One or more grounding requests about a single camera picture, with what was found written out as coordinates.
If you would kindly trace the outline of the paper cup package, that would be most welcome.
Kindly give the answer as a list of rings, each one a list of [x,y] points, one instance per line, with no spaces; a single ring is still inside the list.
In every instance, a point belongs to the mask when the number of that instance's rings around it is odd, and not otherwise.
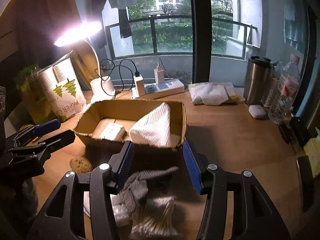
[[[43,92],[57,118],[66,121],[81,113],[87,106],[76,77],[70,54],[36,74]]]

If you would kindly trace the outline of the cartoon tissue pack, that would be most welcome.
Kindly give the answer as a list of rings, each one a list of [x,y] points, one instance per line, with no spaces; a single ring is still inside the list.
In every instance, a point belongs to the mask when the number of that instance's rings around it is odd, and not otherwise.
[[[125,132],[126,130],[124,126],[116,124],[114,122],[110,122],[102,131],[99,138],[110,141],[120,141]]]

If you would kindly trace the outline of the white wipes package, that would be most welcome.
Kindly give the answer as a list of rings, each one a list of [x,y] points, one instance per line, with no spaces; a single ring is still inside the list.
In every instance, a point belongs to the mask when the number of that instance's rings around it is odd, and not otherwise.
[[[202,82],[188,85],[193,105],[219,106],[245,99],[231,82]]]

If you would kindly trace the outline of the hanging blue towel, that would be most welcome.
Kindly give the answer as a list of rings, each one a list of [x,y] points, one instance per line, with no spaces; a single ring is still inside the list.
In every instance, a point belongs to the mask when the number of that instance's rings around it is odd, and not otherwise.
[[[306,16],[303,0],[283,0],[284,42],[304,54]]]

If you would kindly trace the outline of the cotton swab bag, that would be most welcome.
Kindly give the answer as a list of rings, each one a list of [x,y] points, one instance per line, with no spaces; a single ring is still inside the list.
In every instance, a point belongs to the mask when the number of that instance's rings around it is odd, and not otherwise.
[[[178,231],[172,226],[176,197],[148,199],[132,217],[131,239],[177,239]]]

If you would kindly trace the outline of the white power strip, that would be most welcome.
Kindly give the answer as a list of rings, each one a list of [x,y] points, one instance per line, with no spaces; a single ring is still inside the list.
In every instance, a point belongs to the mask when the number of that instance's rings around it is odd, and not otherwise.
[[[144,89],[145,94],[139,96],[136,87],[133,87],[131,99],[153,100],[174,94],[184,93],[185,86],[179,79],[171,79],[165,80],[165,83],[161,85],[157,85],[156,83],[146,84],[144,85]]]

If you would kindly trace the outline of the white towel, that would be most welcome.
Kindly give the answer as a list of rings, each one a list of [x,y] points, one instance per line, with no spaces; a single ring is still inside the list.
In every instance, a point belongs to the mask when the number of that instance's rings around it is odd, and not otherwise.
[[[170,147],[170,107],[163,102],[139,119],[129,131],[130,139],[136,144],[155,147]]]

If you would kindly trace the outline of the white earbuds case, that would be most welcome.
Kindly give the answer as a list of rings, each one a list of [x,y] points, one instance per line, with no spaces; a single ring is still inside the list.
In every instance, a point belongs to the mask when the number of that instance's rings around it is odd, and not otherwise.
[[[263,119],[267,115],[266,111],[260,105],[250,105],[248,111],[255,119]]]

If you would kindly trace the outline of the brown plush toy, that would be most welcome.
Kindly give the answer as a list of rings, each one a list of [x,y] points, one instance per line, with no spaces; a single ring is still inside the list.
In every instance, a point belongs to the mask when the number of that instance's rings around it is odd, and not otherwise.
[[[69,165],[71,170],[77,174],[83,174],[93,170],[91,162],[85,157],[73,158],[69,161]]]

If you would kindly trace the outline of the grey dotted glove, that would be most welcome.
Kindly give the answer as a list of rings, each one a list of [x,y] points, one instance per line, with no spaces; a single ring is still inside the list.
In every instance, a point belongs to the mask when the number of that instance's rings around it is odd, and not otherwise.
[[[125,205],[128,214],[133,214],[139,202],[146,197],[149,191],[148,180],[161,178],[178,170],[177,166],[173,166],[166,170],[144,170],[132,174],[119,192],[121,203]]]

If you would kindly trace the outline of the plastic water bottle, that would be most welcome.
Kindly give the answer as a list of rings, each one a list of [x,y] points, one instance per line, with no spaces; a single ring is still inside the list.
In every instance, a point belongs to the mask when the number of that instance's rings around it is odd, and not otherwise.
[[[275,95],[268,111],[269,119],[275,124],[284,121],[298,91],[300,85],[299,60],[298,56],[291,54],[289,63],[281,70],[279,82],[274,91]]]

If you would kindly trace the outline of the steel thermos mug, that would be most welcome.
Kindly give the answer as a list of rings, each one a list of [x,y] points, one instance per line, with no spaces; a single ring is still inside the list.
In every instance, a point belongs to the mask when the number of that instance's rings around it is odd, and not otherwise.
[[[258,105],[271,76],[272,63],[269,58],[252,56],[248,59],[244,99],[248,105]]]

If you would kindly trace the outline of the yellow tissue box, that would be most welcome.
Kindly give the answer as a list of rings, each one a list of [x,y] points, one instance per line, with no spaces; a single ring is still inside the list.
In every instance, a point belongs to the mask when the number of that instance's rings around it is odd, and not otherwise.
[[[308,156],[313,178],[320,174],[320,131],[316,127],[317,137],[311,138],[304,146],[304,152]]]

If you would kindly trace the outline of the white desk lamp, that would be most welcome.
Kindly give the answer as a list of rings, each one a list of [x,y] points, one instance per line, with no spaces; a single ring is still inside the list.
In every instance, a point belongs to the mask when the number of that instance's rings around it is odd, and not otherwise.
[[[116,93],[111,77],[105,76],[100,69],[96,51],[89,42],[89,38],[99,33],[102,28],[100,21],[84,21],[67,29],[54,42],[57,47],[71,49],[68,55],[80,86],[89,88],[93,93],[91,103],[112,100]]]

